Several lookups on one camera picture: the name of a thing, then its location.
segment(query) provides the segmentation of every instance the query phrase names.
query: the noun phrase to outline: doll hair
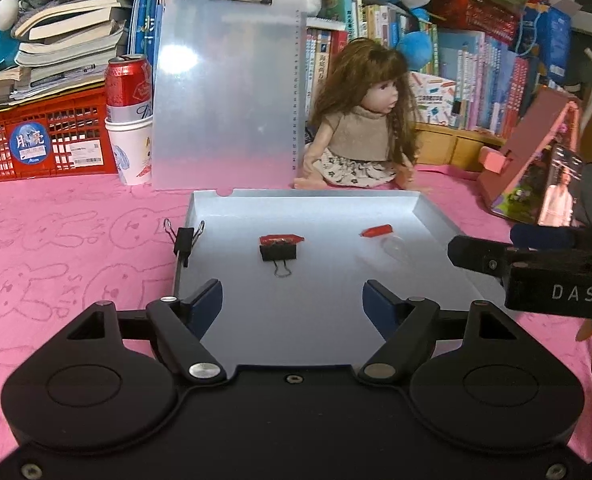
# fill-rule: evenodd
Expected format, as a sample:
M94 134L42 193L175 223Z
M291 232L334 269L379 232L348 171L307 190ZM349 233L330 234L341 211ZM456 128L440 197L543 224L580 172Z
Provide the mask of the doll hair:
M407 61L393 48L386 48L367 38L350 41L333 60L327 80L314 103L313 126L320 126L326 115L349 113L360 105L375 84L393 81L398 102L387 115L390 130L390 158L404 164L405 155L416 161L416 100L409 87Z

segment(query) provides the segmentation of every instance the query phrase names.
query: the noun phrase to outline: red plastic crate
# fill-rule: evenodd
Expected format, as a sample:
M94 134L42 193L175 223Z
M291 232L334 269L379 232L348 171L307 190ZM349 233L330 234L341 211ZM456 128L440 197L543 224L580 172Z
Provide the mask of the red plastic crate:
M445 18L439 27L480 30L506 44L512 44L520 17L491 0L432 0L429 12Z
M0 181L42 176L116 173L116 162L105 129L105 89L95 88L0 112ZM42 124L51 140L47 158L35 165L17 161L9 148L16 126ZM75 168L68 151L75 142L100 141L102 164Z

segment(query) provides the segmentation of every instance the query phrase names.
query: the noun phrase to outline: metal tray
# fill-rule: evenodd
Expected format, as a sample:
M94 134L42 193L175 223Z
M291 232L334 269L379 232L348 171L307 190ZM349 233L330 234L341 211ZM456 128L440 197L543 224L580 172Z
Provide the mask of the metal tray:
M222 310L202 343L228 374L238 364L363 364L382 344L362 309L370 279L403 299L422 296L450 310L505 301L496 279L452 266L447 244L462 232L418 192L196 191L185 227L201 221L204 232L188 267L177 267L174 293L186 298L211 278L221 281ZM379 238L359 235L387 223L404 242L404 263ZM261 259L258 239L268 234L305 238L287 278ZM459 345L439 342L436 353Z

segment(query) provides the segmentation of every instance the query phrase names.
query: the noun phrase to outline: soda can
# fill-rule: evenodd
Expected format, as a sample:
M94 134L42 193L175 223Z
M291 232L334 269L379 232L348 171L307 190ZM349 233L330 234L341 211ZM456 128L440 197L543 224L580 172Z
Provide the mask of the soda can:
M151 115L151 66L143 54L109 60L105 71L107 119L129 123Z

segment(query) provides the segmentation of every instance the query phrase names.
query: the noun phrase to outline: doll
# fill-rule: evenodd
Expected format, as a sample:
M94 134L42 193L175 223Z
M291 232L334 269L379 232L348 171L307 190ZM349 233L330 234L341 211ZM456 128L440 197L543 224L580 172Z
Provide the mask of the doll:
M314 103L316 136L306 146L296 189L405 187L416 160L415 100L405 57L358 38L333 60Z

